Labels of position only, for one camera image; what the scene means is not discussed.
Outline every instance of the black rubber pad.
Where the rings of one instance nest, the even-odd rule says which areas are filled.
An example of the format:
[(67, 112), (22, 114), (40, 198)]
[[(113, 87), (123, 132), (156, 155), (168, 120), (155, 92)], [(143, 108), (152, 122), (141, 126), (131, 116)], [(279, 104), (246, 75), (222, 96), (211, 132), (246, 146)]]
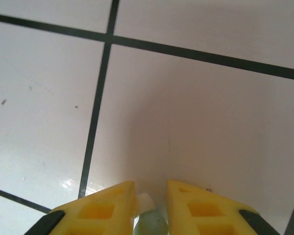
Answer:
[(239, 212), (258, 235), (280, 235), (259, 214), (247, 210), (240, 210)]
[(50, 214), (46, 214), (24, 235), (49, 235), (64, 216), (64, 211), (54, 211)]

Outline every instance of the yellow plastic part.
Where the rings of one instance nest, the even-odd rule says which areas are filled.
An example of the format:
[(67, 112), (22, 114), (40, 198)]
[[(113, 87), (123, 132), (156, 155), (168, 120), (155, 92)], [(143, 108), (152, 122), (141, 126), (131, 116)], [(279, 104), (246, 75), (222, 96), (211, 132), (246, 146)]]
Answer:
[(135, 183), (123, 182), (53, 211), (66, 214), (50, 235), (132, 235)]
[(167, 182), (170, 235), (257, 235), (239, 210), (257, 213), (245, 204), (181, 181)]

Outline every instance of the tile floor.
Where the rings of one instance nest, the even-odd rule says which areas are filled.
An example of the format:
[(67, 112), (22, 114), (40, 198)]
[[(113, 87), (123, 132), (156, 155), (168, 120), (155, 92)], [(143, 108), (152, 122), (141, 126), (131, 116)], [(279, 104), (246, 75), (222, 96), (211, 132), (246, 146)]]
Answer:
[[(110, 4), (1, 0), (0, 14), (105, 33)], [(294, 2), (121, 0), (115, 34), (294, 69)], [(0, 23), (0, 190), (51, 209), (77, 198), (102, 50)], [(249, 204), (282, 234), (294, 80), (112, 45), (86, 194), (135, 180), (162, 204), (167, 179)], [(42, 215), (0, 197), (0, 234)]]

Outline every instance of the white tiled wall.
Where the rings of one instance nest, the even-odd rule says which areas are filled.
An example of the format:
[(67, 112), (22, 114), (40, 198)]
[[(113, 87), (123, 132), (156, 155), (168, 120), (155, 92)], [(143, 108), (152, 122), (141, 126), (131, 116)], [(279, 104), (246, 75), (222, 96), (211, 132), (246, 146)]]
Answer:
[(0, 14), (106, 32), (111, 0), (0, 0)]
[(22, 235), (44, 215), (0, 197), (0, 235)]
[(283, 233), (294, 207), (294, 81), (113, 46), (89, 187), (136, 180), (163, 202), (167, 179), (211, 186)]
[(294, 68), (294, 0), (121, 0), (116, 34)]
[(49, 208), (77, 198), (101, 55), (99, 42), (0, 23), (1, 190)]
[[(0, 14), (105, 32), (110, 3), (1, 0)], [(116, 34), (294, 68), (294, 1), (121, 0)], [(0, 23), (1, 190), (49, 208), (77, 198), (101, 54), (99, 42)], [(250, 204), (283, 233), (294, 81), (113, 46), (86, 193), (135, 180), (162, 203), (172, 178)], [(42, 215), (0, 208), (17, 216), (1, 234)]]

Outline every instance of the green ball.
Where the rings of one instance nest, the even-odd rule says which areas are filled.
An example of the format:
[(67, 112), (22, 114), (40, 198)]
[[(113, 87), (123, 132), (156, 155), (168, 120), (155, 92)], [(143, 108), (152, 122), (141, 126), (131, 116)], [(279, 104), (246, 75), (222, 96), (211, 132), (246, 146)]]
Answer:
[(142, 213), (134, 229), (134, 235), (167, 235), (168, 224), (158, 210)]

